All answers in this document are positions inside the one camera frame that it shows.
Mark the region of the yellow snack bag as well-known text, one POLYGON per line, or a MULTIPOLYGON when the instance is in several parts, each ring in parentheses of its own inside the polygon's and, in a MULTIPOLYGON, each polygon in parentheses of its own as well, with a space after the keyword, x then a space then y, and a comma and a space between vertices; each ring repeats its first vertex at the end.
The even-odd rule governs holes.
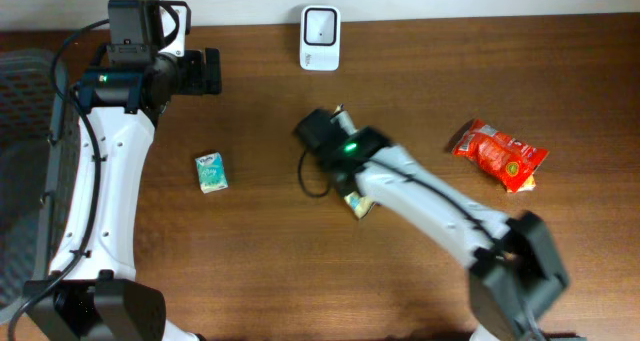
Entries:
MULTIPOLYGON (((332 122, 337 123, 348 135, 358 131, 343 104, 339 104, 336 107, 332 122)), ((351 192, 344 196, 343 199, 358 220, 366 217, 375 206, 370 198, 362 196, 358 191, 351 192)))

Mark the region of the teal tissue pack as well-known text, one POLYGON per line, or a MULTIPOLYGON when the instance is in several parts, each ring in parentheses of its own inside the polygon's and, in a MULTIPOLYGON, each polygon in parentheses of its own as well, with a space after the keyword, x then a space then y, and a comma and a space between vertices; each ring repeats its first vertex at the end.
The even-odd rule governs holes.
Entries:
POLYGON ((226 189, 228 181, 219 153, 212 153, 195 159, 200 189, 204 194, 226 189))

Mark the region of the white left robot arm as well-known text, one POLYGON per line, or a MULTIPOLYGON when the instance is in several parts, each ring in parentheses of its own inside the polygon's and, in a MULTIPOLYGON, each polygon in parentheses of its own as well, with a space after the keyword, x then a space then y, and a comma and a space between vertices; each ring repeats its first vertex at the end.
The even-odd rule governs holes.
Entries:
POLYGON ((134 225, 144 163, 172 96, 221 91, 217 49, 162 51, 146 62, 90 66, 70 89, 79 157, 65 234, 25 312, 50 340, 198 340, 136 282, 134 225))

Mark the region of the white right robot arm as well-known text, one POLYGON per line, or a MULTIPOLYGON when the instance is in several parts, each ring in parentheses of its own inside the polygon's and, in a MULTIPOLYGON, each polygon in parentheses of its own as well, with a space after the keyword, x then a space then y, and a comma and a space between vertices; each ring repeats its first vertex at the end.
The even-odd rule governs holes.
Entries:
POLYGON ((513 218, 474 201, 378 129, 356 128, 346 111, 315 109, 294 133, 340 195, 390 209, 466 270, 478 322, 472 339, 546 339, 539 320, 570 279, 542 218, 513 218))

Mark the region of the red snack bag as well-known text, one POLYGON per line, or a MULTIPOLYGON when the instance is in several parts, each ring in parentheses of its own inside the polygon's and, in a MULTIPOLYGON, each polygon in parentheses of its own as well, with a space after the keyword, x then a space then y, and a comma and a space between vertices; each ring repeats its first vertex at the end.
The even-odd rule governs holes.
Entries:
POLYGON ((547 158, 549 151, 475 119, 455 143, 452 154, 475 163, 484 172, 498 179, 507 192, 518 193, 532 191, 536 187, 534 173, 547 158))

